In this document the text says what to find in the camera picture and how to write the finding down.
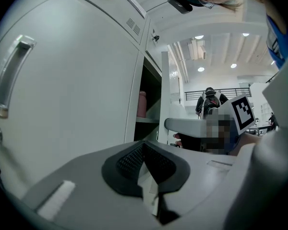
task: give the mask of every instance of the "open locker compartment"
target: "open locker compartment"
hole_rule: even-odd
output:
[[[146,118],[137,117],[134,141],[157,140],[161,107],[161,76],[144,58],[140,90],[146,93]]]

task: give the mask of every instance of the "pink water bottle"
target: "pink water bottle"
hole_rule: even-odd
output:
[[[138,112],[137,117],[146,117],[146,93],[144,91],[140,91],[139,95],[139,103],[138,103]]]

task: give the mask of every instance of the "balcony railing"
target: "balcony railing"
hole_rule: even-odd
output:
[[[245,94],[247,97],[252,97],[250,88],[236,88],[236,89],[217,89],[224,94],[229,100],[239,95]],[[203,95],[205,90],[185,92],[186,101],[197,101]]]

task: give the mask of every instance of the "table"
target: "table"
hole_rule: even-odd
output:
[[[248,130],[249,132],[251,132],[251,130],[257,130],[257,136],[259,136],[259,130],[270,128],[270,127],[272,127],[272,125],[266,125],[266,126],[261,126],[261,127],[249,127]]]

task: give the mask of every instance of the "ceiling light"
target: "ceiling light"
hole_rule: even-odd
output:
[[[202,36],[196,36],[195,38],[196,39],[202,39],[204,37],[204,35],[202,35]]]

